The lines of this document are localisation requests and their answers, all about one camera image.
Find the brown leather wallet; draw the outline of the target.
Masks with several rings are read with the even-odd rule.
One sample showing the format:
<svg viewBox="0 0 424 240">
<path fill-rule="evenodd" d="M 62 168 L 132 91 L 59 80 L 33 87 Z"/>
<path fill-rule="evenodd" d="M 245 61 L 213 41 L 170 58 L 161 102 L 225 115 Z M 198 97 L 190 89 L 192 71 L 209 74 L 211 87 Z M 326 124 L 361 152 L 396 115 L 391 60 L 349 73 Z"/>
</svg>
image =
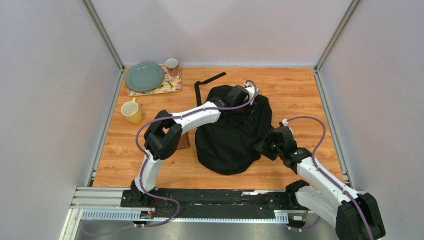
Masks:
<svg viewBox="0 0 424 240">
<path fill-rule="evenodd" d="M 187 149 L 190 147 L 189 134 L 186 132 L 181 135 L 179 143 L 177 145 L 177 150 Z"/>
</svg>

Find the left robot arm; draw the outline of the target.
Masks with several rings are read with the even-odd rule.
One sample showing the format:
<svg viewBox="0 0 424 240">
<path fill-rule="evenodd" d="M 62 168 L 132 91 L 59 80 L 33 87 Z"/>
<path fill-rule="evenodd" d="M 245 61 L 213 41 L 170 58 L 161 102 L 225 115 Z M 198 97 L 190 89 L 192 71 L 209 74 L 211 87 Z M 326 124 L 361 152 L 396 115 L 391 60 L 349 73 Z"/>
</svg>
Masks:
<svg viewBox="0 0 424 240">
<path fill-rule="evenodd" d="M 252 80 L 234 86 L 224 97 L 214 97 L 195 108 L 169 113 L 160 111 L 155 119 L 145 123 L 144 147 L 136 146 L 144 154 L 139 173 L 131 183 L 132 201 L 148 207 L 153 201 L 151 193 L 163 162 L 177 150 L 181 136 L 192 129 L 217 122 L 226 111 L 235 111 L 252 105 L 259 88 Z"/>
</svg>

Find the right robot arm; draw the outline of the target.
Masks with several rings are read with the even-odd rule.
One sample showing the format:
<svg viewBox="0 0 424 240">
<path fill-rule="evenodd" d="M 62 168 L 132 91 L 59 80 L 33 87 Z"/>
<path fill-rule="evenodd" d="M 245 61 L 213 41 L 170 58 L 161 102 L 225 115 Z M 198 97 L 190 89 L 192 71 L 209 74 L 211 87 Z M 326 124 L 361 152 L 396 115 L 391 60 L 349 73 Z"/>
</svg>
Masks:
<svg viewBox="0 0 424 240">
<path fill-rule="evenodd" d="M 271 129 L 254 149 L 271 160 L 280 158 L 302 177 L 285 187 L 290 209 L 315 212 L 340 240 L 379 240 L 386 235 L 377 200 L 332 175 L 308 149 L 297 145 L 289 126 Z"/>
</svg>

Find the black backpack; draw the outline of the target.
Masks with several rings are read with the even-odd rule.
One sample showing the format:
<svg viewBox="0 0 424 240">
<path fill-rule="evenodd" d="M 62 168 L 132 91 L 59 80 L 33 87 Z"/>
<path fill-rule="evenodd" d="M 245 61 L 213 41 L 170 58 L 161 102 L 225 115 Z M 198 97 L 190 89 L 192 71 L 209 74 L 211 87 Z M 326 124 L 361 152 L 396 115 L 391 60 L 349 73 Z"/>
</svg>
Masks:
<svg viewBox="0 0 424 240">
<path fill-rule="evenodd" d="M 254 149 L 272 128 L 269 99 L 257 95 L 253 104 L 224 111 L 217 122 L 198 127 L 195 147 L 198 162 L 221 175 L 235 175 L 247 170 L 261 154 Z"/>
</svg>

